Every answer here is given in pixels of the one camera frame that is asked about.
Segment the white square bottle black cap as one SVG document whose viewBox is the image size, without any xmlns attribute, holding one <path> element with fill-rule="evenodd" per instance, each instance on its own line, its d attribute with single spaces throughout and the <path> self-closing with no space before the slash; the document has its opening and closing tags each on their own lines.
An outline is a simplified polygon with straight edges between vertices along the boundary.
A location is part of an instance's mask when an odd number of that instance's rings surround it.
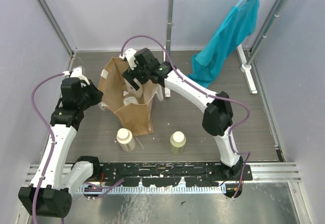
<svg viewBox="0 0 325 224">
<path fill-rule="evenodd" d="M 134 79 L 133 81 L 139 87 L 139 89 L 136 90 L 126 79 L 124 81 L 125 81 L 127 92 L 129 94 L 134 95 L 136 98 L 140 99 L 142 97 L 142 95 L 143 95 L 143 86 L 142 86 L 142 84 L 137 79 Z"/>
</svg>

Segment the clear amber liquid bottle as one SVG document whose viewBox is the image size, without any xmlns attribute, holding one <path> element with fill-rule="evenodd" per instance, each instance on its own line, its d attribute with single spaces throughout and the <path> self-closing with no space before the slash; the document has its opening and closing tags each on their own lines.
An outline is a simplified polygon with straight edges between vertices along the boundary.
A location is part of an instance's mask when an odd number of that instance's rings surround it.
<svg viewBox="0 0 325 224">
<path fill-rule="evenodd" d="M 123 104 L 125 106 L 130 105 L 130 104 L 138 105 L 139 101 L 133 94 L 130 94 L 128 91 L 124 91 L 123 92 Z"/>
</svg>

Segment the brown canvas bag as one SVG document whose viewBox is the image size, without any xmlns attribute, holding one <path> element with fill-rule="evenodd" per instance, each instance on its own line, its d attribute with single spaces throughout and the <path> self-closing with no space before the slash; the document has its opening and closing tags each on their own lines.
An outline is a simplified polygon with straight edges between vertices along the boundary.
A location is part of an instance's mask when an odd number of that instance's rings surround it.
<svg viewBox="0 0 325 224">
<path fill-rule="evenodd" d="M 98 90 L 103 93 L 100 106 L 112 111 L 121 123 L 122 128 L 129 129 L 134 136 L 152 134 L 154 132 L 151 110 L 154 97 L 163 100 L 162 92 L 157 84 L 148 81 L 142 86 L 143 95 L 138 104 L 125 105 L 123 92 L 126 84 L 122 73 L 128 63 L 118 57 L 112 57 L 101 72 Z"/>
</svg>

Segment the yellow-green round bottle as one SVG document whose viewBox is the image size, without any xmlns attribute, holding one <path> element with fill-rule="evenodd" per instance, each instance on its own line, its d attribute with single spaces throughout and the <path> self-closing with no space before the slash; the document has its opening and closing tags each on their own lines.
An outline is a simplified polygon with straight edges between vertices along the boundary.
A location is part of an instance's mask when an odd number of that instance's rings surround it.
<svg viewBox="0 0 325 224">
<path fill-rule="evenodd" d="M 181 131 L 176 131 L 170 136 L 170 152 L 179 155 L 184 151 L 186 136 Z"/>
</svg>

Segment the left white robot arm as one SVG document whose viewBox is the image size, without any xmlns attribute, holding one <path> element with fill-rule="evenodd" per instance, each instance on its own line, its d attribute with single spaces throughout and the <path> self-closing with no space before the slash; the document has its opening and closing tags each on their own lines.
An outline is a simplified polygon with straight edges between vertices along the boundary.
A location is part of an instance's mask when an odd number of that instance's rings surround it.
<svg viewBox="0 0 325 224">
<path fill-rule="evenodd" d="M 96 156 L 79 157 L 67 175 L 63 169 L 85 110 L 101 102 L 103 93 L 83 75 L 63 79 L 60 90 L 51 120 L 45 122 L 50 135 L 39 168 L 29 186 L 21 187 L 18 193 L 34 222 L 38 216 L 65 218 L 81 185 L 102 175 Z"/>
</svg>

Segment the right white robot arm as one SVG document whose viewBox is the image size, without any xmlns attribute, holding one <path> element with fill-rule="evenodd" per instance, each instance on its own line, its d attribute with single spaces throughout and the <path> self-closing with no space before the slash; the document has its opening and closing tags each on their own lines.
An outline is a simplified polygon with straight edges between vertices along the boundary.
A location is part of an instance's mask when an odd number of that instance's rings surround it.
<svg viewBox="0 0 325 224">
<path fill-rule="evenodd" d="M 128 49 L 119 57 L 128 64 L 122 76 L 135 90 L 151 81 L 180 94 L 202 111 L 202 127 L 216 141 L 223 175 L 235 180 L 241 174 L 244 161 L 234 142 L 231 129 L 234 114 L 228 94 L 215 93 L 198 85 L 170 62 L 159 62 L 147 48 Z"/>
</svg>

